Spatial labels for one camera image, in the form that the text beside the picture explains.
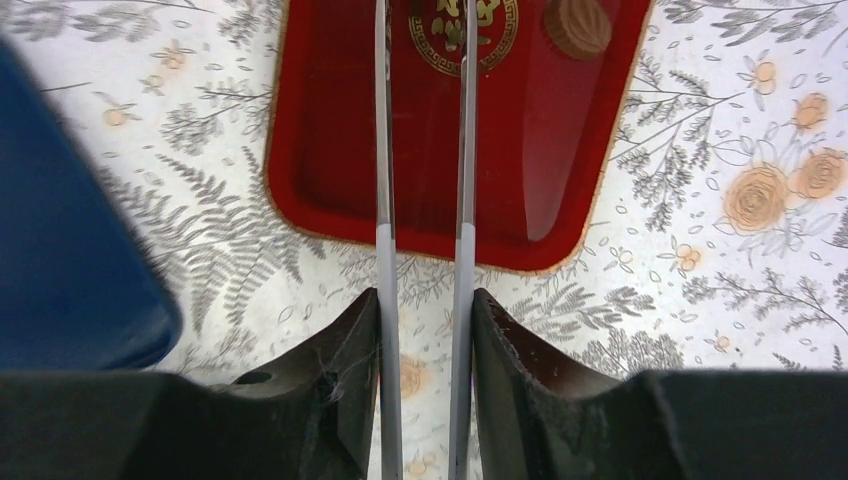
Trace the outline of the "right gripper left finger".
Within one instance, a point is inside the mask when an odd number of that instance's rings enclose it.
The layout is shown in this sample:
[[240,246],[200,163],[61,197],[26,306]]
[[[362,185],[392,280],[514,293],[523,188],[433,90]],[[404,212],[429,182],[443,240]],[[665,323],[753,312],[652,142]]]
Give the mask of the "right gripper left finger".
[[381,337],[382,477],[403,477],[401,367],[393,193],[390,8],[375,2],[376,256]]

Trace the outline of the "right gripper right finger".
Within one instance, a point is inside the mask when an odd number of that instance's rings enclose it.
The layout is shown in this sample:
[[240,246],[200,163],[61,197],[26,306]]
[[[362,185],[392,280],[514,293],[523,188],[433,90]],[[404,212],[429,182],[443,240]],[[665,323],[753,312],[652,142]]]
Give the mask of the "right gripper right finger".
[[471,421],[472,333],[474,296],[476,127],[478,90],[478,15],[476,3],[466,1],[465,50],[461,62],[461,125],[459,129],[457,229],[454,264],[454,302],[451,363],[448,477],[468,477]]

